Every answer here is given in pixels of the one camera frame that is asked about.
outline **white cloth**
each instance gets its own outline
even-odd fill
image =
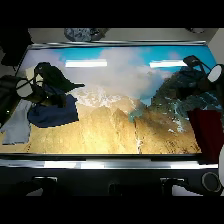
[[[20,100],[11,118],[2,126],[0,132],[5,132],[3,145],[27,143],[30,137],[31,126],[27,119],[27,113],[32,102]]]

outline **folded clothing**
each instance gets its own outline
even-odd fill
[[[62,91],[53,87],[44,85],[44,89],[48,92],[61,94]],[[66,96],[66,107],[59,108],[57,105],[43,106],[37,104],[28,113],[28,120],[39,128],[48,128],[60,126],[68,123],[78,121],[78,112],[75,106],[77,101],[72,95]]]
[[[218,163],[219,153],[224,144],[221,113],[197,108],[188,111],[188,117],[205,158],[210,162]]]
[[[11,118],[2,126],[0,132],[5,132],[3,145],[12,145],[18,143],[27,143],[30,137],[30,123],[27,119],[27,113],[32,102],[20,100]]]

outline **black surface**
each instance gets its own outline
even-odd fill
[[[138,188],[139,185],[143,187],[156,186],[160,178],[186,179],[190,186],[206,194],[207,191],[201,182],[201,178],[206,172],[214,172],[218,175],[218,169],[78,170],[1,167],[0,194],[7,194],[13,185],[22,181],[31,181],[33,177],[57,177],[58,186],[69,195],[109,195],[109,186],[113,183],[130,188],[137,186]]]

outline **dark red cloth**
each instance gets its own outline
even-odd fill
[[[218,163],[224,145],[221,113],[197,108],[188,111],[188,117],[203,155],[208,161]]]

